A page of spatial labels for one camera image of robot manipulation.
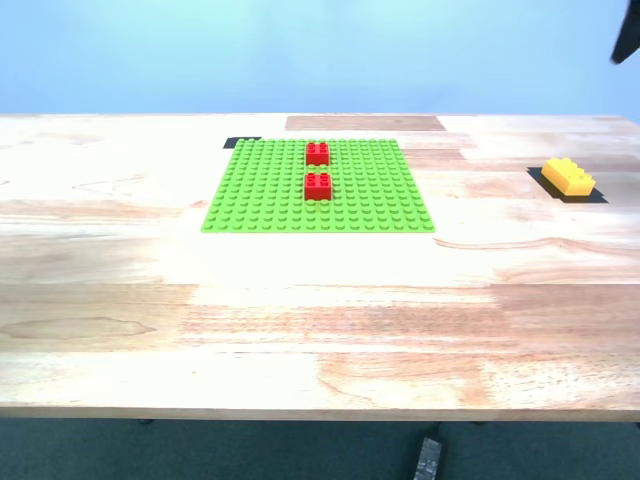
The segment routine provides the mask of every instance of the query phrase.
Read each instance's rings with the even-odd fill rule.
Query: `dark floor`
[[[0,419],[1,480],[410,478],[429,423]],[[443,480],[638,480],[633,424],[445,423]]]

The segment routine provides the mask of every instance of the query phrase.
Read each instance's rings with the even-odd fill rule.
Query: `lego brick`
[[[307,145],[307,165],[329,165],[329,146],[325,142]]]
[[[307,173],[304,180],[305,200],[331,200],[331,175]]]
[[[566,157],[547,160],[542,175],[567,196],[588,196],[596,184],[591,175]]]
[[[528,167],[527,173],[533,178],[533,180],[549,194],[551,198],[560,200],[562,203],[609,203],[602,192],[597,188],[591,191],[588,196],[567,196],[563,195],[560,190],[553,186],[553,184],[547,180],[547,177],[542,175],[541,167]]]
[[[308,142],[238,142],[202,232],[435,231],[395,140],[329,139],[331,165],[317,166],[305,164]],[[305,201],[307,173],[331,175],[331,201]]]
[[[222,148],[235,148],[240,140],[260,140],[262,137],[229,137]]]

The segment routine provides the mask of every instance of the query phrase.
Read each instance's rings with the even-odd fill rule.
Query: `black square marker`
[[[229,137],[222,148],[236,148],[238,140],[260,140],[262,137]]]
[[[609,203],[597,188],[591,190],[591,195],[588,196],[564,195],[547,177],[542,175],[542,168],[529,167],[527,168],[527,173],[531,175],[531,178],[533,178],[538,185],[551,195],[551,198],[557,198],[563,203]]]

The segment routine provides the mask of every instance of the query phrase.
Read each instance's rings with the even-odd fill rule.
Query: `wood grain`
[[[199,233],[226,137],[329,130],[396,138],[437,232]],[[0,117],[0,415],[640,421],[639,207],[619,117]]]

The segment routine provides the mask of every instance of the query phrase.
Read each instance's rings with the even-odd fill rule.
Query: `yellow lego brick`
[[[596,181],[570,158],[551,158],[542,167],[544,175],[563,195],[588,196]]]

